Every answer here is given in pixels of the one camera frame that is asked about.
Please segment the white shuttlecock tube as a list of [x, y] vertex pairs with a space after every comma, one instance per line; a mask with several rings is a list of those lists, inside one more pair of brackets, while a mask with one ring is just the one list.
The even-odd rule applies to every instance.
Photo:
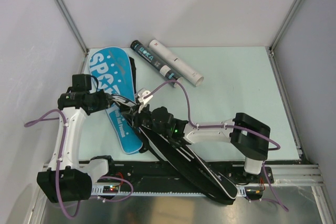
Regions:
[[185, 79], [187, 79], [195, 87], [202, 84], [204, 76], [197, 70], [192, 68], [189, 64], [183, 61], [179, 56], [154, 39], [149, 43], [149, 48], [160, 56], [163, 60], [175, 68]]

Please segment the blue racket bag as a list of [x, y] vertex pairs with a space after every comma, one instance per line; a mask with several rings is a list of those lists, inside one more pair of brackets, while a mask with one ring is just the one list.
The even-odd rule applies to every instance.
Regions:
[[[108, 94], [121, 95], [135, 101], [133, 73], [136, 71], [134, 61], [127, 52], [119, 47], [107, 47], [89, 53], [89, 73], [98, 80], [96, 87]], [[106, 109], [108, 118], [117, 134], [121, 149], [132, 155], [145, 151], [142, 141], [122, 116], [119, 107], [113, 104]]]

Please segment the black racket bag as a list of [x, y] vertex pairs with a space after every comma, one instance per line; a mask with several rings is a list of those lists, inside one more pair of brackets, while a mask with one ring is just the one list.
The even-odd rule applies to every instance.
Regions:
[[[111, 100], [119, 107], [122, 116], [130, 126], [130, 109], [139, 104], [117, 94], [111, 95]], [[150, 111], [153, 130], [142, 126], [139, 129], [132, 128], [142, 141], [145, 150], [151, 152], [160, 161], [167, 161], [210, 200], [223, 205], [232, 205], [238, 194], [236, 185], [225, 176], [220, 178], [219, 172], [210, 168], [189, 148], [189, 144], [183, 139], [182, 132], [187, 121], [175, 119], [164, 106]]]

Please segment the black shuttlecock tube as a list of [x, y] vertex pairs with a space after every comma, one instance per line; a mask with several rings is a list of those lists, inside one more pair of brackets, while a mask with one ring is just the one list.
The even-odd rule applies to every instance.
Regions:
[[151, 49], [143, 45], [138, 40], [134, 40], [130, 48], [142, 59], [144, 59], [151, 67], [153, 67], [166, 81], [175, 80], [182, 83], [183, 77], [171, 67], [160, 56]]

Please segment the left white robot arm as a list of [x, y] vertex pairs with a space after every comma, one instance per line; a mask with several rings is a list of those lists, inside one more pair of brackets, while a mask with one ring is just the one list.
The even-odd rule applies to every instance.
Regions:
[[111, 156], [96, 156], [83, 168], [79, 164], [84, 121], [109, 105], [106, 93], [91, 92], [91, 79], [89, 74], [73, 75], [72, 85], [57, 101], [60, 116], [54, 154], [46, 171], [37, 175], [37, 184], [51, 203], [87, 200], [94, 182], [112, 181], [117, 174]]

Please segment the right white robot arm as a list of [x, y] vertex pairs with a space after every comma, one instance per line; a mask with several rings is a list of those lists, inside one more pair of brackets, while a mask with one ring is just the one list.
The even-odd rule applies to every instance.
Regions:
[[170, 163], [203, 160], [191, 150], [199, 143], [229, 143], [245, 157], [243, 178], [253, 183], [261, 177], [268, 158], [270, 127], [246, 113], [224, 122], [196, 124], [180, 120], [162, 106], [132, 106], [122, 112], [128, 124], [145, 139], [146, 147]]

